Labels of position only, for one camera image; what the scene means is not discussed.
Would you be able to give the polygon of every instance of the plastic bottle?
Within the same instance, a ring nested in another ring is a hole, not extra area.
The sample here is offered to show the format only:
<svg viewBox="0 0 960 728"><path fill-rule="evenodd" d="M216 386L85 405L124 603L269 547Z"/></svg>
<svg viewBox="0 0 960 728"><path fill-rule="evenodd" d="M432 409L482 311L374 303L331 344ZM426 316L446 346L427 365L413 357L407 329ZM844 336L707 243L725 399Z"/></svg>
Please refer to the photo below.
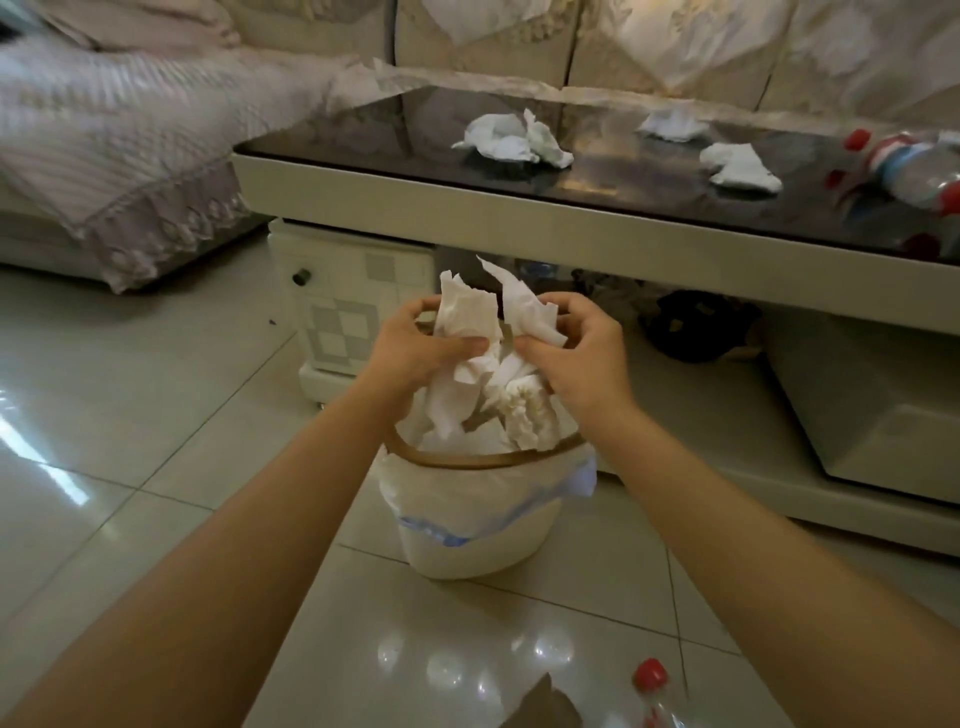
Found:
<svg viewBox="0 0 960 728"><path fill-rule="evenodd" d="M947 145L920 141L908 133L868 147L871 136L858 129L845 146L864 152L865 170L878 184L908 205L940 215L960 214L960 155Z"/></svg>
<svg viewBox="0 0 960 728"><path fill-rule="evenodd" d="M634 687L647 705L642 728L697 728L683 688L670 682L660 660L650 658L640 663L634 673Z"/></svg>

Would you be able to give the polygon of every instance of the crumpled tissue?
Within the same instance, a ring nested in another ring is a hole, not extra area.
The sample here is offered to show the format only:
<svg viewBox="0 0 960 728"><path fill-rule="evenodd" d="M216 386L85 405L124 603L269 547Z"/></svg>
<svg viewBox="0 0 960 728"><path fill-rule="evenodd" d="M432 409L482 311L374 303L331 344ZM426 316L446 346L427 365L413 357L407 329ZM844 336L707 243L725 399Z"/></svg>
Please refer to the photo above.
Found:
<svg viewBox="0 0 960 728"><path fill-rule="evenodd" d="M711 144L700 153L700 166L716 172L710 181L720 187L775 195L783 189L783 182L763 166L752 144Z"/></svg>
<svg viewBox="0 0 960 728"><path fill-rule="evenodd" d="M503 320L514 336L535 336L555 347L566 343L557 331L560 309L555 303L543 303L510 271L483 258L480 263L503 286ZM483 408L492 407L503 416L507 436L521 449L549 450L560 442L560 425L546 382L536 370L517 352L508 353L484 386Z"/></svg>
<svg viewBox="0 0 960 728"><path fill-rule="evenodd" d="M686 109L653 111L636 128L638 132L678 143L703 136L708 129L709 124L698 121L697 117Z"/></svg>
<svg viewBox="0 0 960 728"><path fill-rule="evenodd" d="M545 161L557 169L573 163L573 155L557 143L550 128L529 109L523 112L524 128L511 113L485 113L471 121L464 132L464 140L453 149L475 149L484 157L499 161Z"/></svg>
<svg viewBox="0 0 960 728"><path fill-rule="evenodd" d="M504 321L514 336L529 334L558 347L566 343L566 337L557 331L559 309L555 303L542 303L510 271L482 258L480 262L503 285ZM471 288L449 271L441 274L441 293L434 335L486 336L491 346L482 356L439 372L430 380L424 412L435 434L425 437L426 446L436 451L471 447L468 440L477 439L470 438L476 433L465 435L463 422L473 414L482 392L483 409L492 408L503 418L501 429L505 429L506 437L516 448L556 447L561 440L561 427L545 380L516 352L509 352L500 360L502 333L496 316L496 296ZM488 435L493 435L499 425L499 420L494 422L497 425L489 426Z"/></svg>
<svg viewBox="0 0 960 728"><path fill-rule="evenodd" d="M463 421L476 407L484 377L500 366L503 332L496 318L496 295L468 286L460 275L440 274L442 299L434 336L483 336L490 346L480 356L438 372L426 388L423 408L439 437L463 433Z"/></svg>

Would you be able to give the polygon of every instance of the left hand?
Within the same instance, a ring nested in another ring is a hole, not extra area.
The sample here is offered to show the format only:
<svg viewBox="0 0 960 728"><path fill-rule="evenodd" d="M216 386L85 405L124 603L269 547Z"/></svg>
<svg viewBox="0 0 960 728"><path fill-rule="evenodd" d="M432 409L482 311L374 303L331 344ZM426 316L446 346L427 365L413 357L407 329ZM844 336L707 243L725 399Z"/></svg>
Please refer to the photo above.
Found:
<svg viewBox="0 0 960 728"><path fill-rule="evenodd" d="M482 337L428 336L417 329L416 320L424 311L436 311L440 296L431 296L403 305L380 325L367 368L357 384L375 388L394 400L402 419L414 393L444 367L483 354L490 342Z"/></svg>

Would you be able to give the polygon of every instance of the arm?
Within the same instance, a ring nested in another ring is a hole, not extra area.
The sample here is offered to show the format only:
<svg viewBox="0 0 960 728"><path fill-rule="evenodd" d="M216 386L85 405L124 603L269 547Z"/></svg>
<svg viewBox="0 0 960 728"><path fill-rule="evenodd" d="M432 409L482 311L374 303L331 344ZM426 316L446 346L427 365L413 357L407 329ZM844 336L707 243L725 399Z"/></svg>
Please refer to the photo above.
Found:
<svg viewBox="0 0 960 728"><path fill-rule="evenodd" d="M948 725L960 715L960 631L852 569L721 477L634 404L620 326L576 294L574 349L537 365L798 726Z"/></svg>
<svg viewBox="0 0 960 728"><path fill-rule="evenodd" d="M240 725L387 428L437 369L487 347L419 333L439 301L384 323L350 390L107 609L4 725Z"/></svg>

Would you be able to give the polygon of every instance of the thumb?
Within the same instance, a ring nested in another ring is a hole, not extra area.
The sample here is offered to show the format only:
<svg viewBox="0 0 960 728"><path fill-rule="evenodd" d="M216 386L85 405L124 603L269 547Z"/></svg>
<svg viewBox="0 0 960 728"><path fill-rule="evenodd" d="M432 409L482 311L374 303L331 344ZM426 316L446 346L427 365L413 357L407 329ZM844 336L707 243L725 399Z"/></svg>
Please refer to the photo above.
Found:
<svg viewBox="0 0 960 728"><path fill-rule="evenodd" d="M524 359L550 378L557 361L566 353L560 347L550 346L533 336L518 336L514 339L514 349Z"/></svg>
<svg viewBox="0 0 960 728"><path fill-rule="evenodd" d="M434 337L433 341L440 364L447 366L480 356L490 347L490 341L482 336Z"/></svg>

